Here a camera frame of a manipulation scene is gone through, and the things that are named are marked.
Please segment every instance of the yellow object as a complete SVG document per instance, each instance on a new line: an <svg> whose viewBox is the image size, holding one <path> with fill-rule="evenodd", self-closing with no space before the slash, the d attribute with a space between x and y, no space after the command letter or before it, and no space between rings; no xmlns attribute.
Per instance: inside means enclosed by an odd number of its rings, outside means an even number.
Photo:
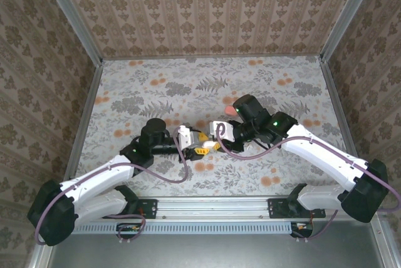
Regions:
<svg viewBox="0 0 401 268"><path fill-rule="evenodd" d="M199 133L199 141L200 142L204 142L204 141L208 141L208 137L207 137L207 135L205 135L203 132L200 132Z"/></svg>
<svg viewBox="0 0 401 268"><path fill-rule="evenodd" d="M196 154L207 155L209 153L209 149L206 148L195 148Z"/></svg>

